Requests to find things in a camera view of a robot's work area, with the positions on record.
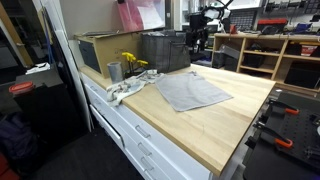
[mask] gray cloth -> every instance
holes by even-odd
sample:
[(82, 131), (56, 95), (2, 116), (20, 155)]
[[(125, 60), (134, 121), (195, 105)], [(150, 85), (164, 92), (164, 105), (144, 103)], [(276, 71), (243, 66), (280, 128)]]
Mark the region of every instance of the gray cloth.
[(196, 72), (163, 75), (156, 80), (155, 84), (176, 111), (209, 106), (232, 98)]

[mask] wooden countertop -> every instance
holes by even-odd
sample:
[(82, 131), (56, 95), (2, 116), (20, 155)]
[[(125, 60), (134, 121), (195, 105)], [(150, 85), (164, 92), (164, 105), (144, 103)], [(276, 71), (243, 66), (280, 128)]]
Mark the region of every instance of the wooden countertop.
[(239, 34), (225, 34), (225, 33), (215, 33), (216, 37), (226, 37), (226, 38), (249, 38), (249, 39), (270, 39), (270, 40), (298, 40), (298, 41), (314, 41), (318, 42), (318, 36), (316, 35), (258, 35), (249, 33), (239, 33)]
[[(81, 71), (103, 88), (111, 84), (89, 68)], [(197, 71), (233, 99), (185, 112), (175, 111), (154, 84), (122, 103), (220, 176), (275, 82), (224, 70), (191, 65), (174, 73)]]

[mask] metal cup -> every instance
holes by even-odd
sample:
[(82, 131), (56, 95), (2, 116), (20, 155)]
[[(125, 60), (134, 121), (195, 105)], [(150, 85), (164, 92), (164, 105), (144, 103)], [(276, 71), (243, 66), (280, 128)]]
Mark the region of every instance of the metal cup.
[(123, 81), (123, 72), (121, 62), (111, 62), (108, 64), (108, 69), (112, 84)]

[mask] cabinet drawer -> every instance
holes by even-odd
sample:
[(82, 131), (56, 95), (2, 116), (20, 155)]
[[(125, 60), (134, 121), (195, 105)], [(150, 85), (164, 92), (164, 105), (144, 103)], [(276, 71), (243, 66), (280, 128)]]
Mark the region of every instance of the cabinet drawer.
[(116, 112), (110, 106), (108, 106), (108, 104), (106, 104), (106, 102), (104, 102), (95, 92), (93, 92), (89, 88), (88, 84), (85, 84), (85, 88), (91, 104), (103, 117), (109, 121), (113, 127), (117, 128), (118, 123)]
[(121, 136), (116, 132), (116, 130), (114, 130), (109, 125), (109, 123), (99, 114), (99, 112), (92, 105), (90, 105), (90, 109), (92, 111), (92, 114), (96, 117), (97, 121), (99, 122), (100, 126), (107, 131), (109, 136), (120, 147), (120, 149), (123, 149)]
[(210, 171), (124, 105), (115, 108), (119, 126), (137, 143), (154, 151), (148, 157), (171, 179), (209, 179)]
[(132, 164), (145, 179), (169, 179), (169, 177), (156, 165), (155, 162), (148, 159), (139, 149), (138, 144), (130, 136), (124, 133), (124, 152)]
[(88, 85), (88, 88), (91, 89), (96, 94), (98, 94), (104, 101), (107, 101), (107, 91), (102, 87), (100, 87), (97, 83), (95, 83), (85, 74), (83, 73), (81, 74), (82, 74), (82, 80), (85, 84)]

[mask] crumpled cloth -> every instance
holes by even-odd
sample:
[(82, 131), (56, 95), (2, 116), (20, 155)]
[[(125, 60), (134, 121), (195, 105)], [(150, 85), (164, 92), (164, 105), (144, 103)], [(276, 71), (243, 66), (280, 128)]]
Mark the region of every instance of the crumpled cloth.
[(140, 91), (146, 84), (154, 83), (163, 74), (158, 74), (157, 70), (147, 70), (138, 76), (121, 81), (107, 87), (107, 103), (109, 106), (118, 106), (121, 100)]
[(176, 111), (209, 106), (232, 98), (194, 71), (163, 75), (156, 79), (155, 84), (162, 96)]

